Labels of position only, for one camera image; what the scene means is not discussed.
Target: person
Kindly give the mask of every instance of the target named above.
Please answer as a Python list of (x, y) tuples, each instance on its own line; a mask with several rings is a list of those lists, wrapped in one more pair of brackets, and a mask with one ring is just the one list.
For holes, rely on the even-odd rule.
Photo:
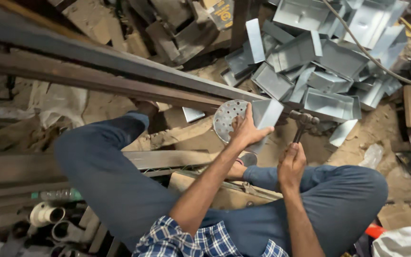
[[(274, 128), (254, 127), (251, 105), (233, 123), (230, 143), (181, 195), (145, 177), (120, 151), (145, 131), (157, 109), (148, 102), (122, 117), (85, 125), (55, 142), (59, 166), (111, 234), (134, 256), (340, 256), (385, 204), (377, 171), (306, 167), (292, 143), (278, 167), (236, 161)], [(238, 210), (209, 206), (226, 178), (282, 192), (284, 198)]]

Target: metal disc with holes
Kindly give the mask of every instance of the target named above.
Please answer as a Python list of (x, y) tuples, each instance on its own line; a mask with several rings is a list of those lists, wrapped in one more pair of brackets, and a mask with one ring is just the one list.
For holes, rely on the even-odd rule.
[(243, 100), (231, 100), (223, 103), (216, 111), (213, 117), (213, 129), (218, 137), (225, 143), (229, 143), (231, 137), (229, 132), (234, 131), (232, 128), (232, 120), (237, 115), (245, 117), (245, 111), (247, 110), (247, 101)]

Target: blue jeans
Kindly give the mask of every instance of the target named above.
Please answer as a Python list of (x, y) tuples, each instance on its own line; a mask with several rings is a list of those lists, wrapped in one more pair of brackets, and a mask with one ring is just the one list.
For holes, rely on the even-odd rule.
[[(55, 143), (55, 157), (71, 184), (130, 251), (156, 219), (169, 213), (179, 197), (142, 175), (120, 151), (147, 127), (146, 115), (128, 112), (67, 131)], [(277, 186), (276, 168), (251, 166), (244, 178), (268, 190)], [(340, 256), (385, 204), (388, 186), (372, 169), (319, 166), (306, 167), (300, 192), (325, 254)], [(268, 239), (291, 254), (283, 199), (239, 210), (210, 209), (202, 226), (222, 220), (244, 256), (259, 257)]]

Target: blue checkered shirt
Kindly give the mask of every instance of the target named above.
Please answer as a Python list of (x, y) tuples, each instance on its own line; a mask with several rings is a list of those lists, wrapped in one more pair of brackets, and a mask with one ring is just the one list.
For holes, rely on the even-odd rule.
[[(196, 232), (193, 239), (168, 216), (159, 218), (136, 245), (133, 257), (237, 257), (242, 256), (226, 231), (223, 221)], [(271, 239), (261, 257), (289, 257)]]

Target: hand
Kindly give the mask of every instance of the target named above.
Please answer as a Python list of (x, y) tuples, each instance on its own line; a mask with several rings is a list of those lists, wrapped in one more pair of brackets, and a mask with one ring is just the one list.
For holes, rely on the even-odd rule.
[(304, 173), (306, 158), (301, 143), (291, 143), (280, 156), (277, 174), (282, 192), (284, 190), (299, 191), (300, 179)]
[(229, 132), (231, 136), (231, 142), (239, 142), (244, 147), (249, 144), (256, 143), (274, 131), (274, 127), (266, 127), (264, 129), (256, 129), (253, 122), (252, 104), (247, 104), (247, 110), (245, 111), (245, 118), (237, 115), (232, 121), (232, 128), (234, 131)]

